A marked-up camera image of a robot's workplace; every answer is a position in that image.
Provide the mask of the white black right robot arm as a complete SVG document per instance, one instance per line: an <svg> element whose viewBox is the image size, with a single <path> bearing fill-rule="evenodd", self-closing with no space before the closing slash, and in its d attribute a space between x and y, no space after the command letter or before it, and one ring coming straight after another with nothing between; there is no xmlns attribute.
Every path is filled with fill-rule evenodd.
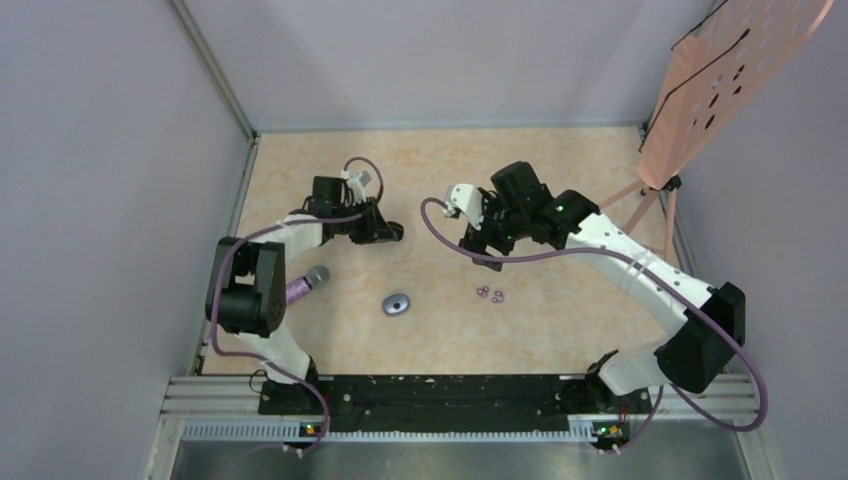
<svg viewBox="0 0 848 480"><path fill-rule="evenodd" d="M666 333L660 341L616 351L593 364L586 385L589 404L612 412L642 388L671 384L702 393L735 352L702 319L706 314L738 344L744 342L746 297L731 282L712 286L667 263L632 239L600 207L575 190L558 196L532 166L514 162L491 177L492 189L457 184L445 195L446 215L468 220L461 248L475 264L499 271L493 248L504 256L530 239L574 257L635 299Z"/></svg>

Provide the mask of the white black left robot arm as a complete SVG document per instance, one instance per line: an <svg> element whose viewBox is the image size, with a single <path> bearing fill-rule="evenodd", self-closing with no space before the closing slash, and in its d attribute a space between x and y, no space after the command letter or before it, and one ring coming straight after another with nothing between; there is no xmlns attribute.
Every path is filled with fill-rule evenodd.
<svg viewBox="0 0 848 480"><path fill-rule="evenodd" d="M287 307L329 277L319 268L289 283L286 265L336 236L356 245L398 242L402 225L379 212L367 172L317 176L304 204L276 224L215 248L205 303L211 346L219 357L249 358L262 366L262 414L318 415L326 411L312 358L284 322Z"/></svg>

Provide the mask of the glossy black charging case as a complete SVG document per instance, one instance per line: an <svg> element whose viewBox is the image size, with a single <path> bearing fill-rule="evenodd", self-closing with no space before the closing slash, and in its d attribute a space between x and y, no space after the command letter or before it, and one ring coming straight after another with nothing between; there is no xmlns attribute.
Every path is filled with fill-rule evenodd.
<svg viewBox="0 0 848 480"><path fill-rule="evenodd" d="M376 242L400 242L404 238L404 233L405 229L401 224L388 221L377 228L375 233Z"/></svg>

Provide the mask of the grey purple charging case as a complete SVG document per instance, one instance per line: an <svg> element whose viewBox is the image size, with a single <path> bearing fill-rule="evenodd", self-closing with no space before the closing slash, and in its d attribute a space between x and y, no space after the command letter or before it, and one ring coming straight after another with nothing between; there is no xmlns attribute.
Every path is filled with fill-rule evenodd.
<svg viewBox="0 0 848 480"><path fill-rule="evenodd" d="M394 293L383 299L381 307L386 316L396 317L409 311L411 299L405 293Z"/></svg>

